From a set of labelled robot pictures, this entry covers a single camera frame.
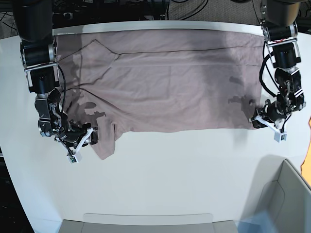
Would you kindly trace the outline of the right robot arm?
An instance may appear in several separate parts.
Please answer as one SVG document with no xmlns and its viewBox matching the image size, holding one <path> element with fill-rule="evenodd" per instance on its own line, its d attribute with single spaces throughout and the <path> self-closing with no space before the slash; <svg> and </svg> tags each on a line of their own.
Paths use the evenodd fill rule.
<svg viewBox="0 0 311 233">
<path fill-rule="evenodd" d="M 57 43 L 52 34 L 51 0 L 14 0 L 12 11 L 21 39 L 20 53 L 28 89 L 36 93 L 35 108 L 42 136 L 54 136 L 67 149 L 94 145 L 97 128 L 82 126 L 64 112 L 66 94 L 60 93 L 59 78 L 64 73 L 57 61 Z"/>
</svg>

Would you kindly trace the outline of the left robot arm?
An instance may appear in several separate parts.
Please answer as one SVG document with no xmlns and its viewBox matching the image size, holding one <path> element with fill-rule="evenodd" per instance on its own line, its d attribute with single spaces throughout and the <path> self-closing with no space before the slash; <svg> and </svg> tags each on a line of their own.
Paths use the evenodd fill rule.
<svg viewBox="0 0 311 233">
<path fill-rule="evenodd" d="M 299 0 L 263 0 L 261 2 L 260 26 L 264 36 L 264 48 L 268 54 L 263 57 L 259 71 L 262 88 L 276 100 L 266 100 L 255 110 L 250 122 L 256 129 L 272 127 L 283 133 L 293 112 L 305 106 L 301 75 L 296 66 L 301 62 L 297 44 L 298 28 L 295 19 L 299 13 Z M 263 81 L 263 71 L 270 60 L 275 74 L 272 76 L 278 93 L 273 93 Z"/>
</svg>

